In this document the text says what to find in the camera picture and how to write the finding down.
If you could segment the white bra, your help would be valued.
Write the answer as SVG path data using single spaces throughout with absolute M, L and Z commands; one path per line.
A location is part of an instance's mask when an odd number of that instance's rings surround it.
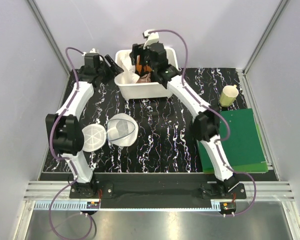
M 119 59 L 122 63 L 121 68 L 124 70 L 122 74 L 122 84 L 136 84 L 140 76 L 136 74 L 136 66 L 132 65 L 129 54 L 121 55 Z

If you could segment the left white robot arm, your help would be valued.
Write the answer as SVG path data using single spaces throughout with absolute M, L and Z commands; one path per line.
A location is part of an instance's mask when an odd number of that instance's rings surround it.
M 74 182 L 82 184 L 80 192 L 93 198 L 98 186 L 92 182 L 93 171 L 83 152 L 84 134 L 79 121 L 98 85 L 114 80 L 123 69 L 108 54 L 90 51 L 83 54 L 83 59 L 80 69 L 73 71 L 75 84 L 70 95 L 56 113 L 45 117 L 45 124 L 50 153 L 56 160 L 66 161 Z

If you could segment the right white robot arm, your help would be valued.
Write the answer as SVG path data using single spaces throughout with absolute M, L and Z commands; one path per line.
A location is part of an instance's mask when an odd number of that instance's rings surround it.
M 212 163 L 216 186 L 213 193 L 229 198 L 239 184 L 234 170 L 228 162 L 220 136 L 220 122 L 225 119 L 217 107 L 203 100 L 185 81 L 184 71 L 169 63 L 167 51 L 162 43 L 133 44 L 130 53 L 132 65 L 150 69 L 150 79 L 176 96 L 192 115 L 191 132 L 205 148 Z

